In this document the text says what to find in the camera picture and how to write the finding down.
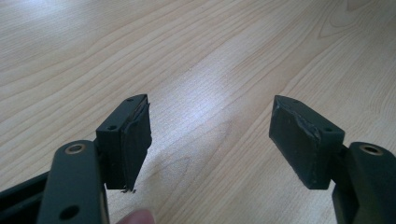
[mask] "screw hole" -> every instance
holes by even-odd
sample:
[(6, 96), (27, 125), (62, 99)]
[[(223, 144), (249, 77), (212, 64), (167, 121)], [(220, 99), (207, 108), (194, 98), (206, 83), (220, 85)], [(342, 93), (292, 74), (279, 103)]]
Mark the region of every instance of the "screw hole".
[(85, 145), (84, 144), (74, 144), (70, 147), (67, 147), (64, 152), (66, 154), (77, 154), (80, 153), (82, 150), (85, 149)]
[(76, 205), (66, 207), (59, 215), (59, 219), (60, 220), (69, 220), (69, 219), (75, 217), (78, 214), (78, 212), (79, 212), (79, 208)]
[(110, 126), (107, 127), (107, 129), (110, 130), (110, 131), (111, 130), (115, 130), (115, 129), (117, 129), (117, 126), (116, 125), (110, 125)]
[(384, 154), (381, 149), (374, 147), (374, 146), (364, 145), (364, 146), (361, 146), (361, 150), (363, 150), (364, 152), (366, 152), (368, 154), (375, 155), (375, 156), (382, 156), (382, 154)]

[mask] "light wood surface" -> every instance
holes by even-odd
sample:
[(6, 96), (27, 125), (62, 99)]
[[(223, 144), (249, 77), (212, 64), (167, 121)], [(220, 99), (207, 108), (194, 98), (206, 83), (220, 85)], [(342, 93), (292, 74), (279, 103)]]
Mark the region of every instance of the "light wood surface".
[(147, 93), (153, 144), (111, 222), (335, 223), (268, 138), (274, 95), (396, 153), (396, 1), (2, 1), (0, 190)]

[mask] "fingertip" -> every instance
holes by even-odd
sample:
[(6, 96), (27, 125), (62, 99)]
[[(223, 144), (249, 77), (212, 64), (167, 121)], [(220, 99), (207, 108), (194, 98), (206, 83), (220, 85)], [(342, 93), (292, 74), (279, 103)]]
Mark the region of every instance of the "fingertip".
[(139, 209), (124, 217), (118, 224), (155, 224), (155, 221), (148, 209)]

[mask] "wood grain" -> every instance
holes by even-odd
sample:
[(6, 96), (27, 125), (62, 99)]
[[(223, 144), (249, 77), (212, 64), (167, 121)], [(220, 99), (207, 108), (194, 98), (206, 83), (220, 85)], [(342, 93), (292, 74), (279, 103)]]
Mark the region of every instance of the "wood grain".
[(153, 144), (111, 222), (335, 223), (268, 138), (274, 95), (396, 153), (396, 2), (2, 1), (0, 190), (147, 93)]

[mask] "black bracket arm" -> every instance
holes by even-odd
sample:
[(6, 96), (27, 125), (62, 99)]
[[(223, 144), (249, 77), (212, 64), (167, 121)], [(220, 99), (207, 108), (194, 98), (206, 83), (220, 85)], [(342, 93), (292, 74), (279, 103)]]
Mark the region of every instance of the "black bracket arm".
[(146, 94), (123, 101), (92, 141), (60, 147), (49, 172), (0, 193), (0, 223), (108, 223), (107, 189), (134, 189), (151, 145)]
[(368, 143), (343, 146), (345, 132), (307, 105), (276, 96), (270, 138), (309, 189), (332, 194), (338, 223), (394, 223), (396, 159)]

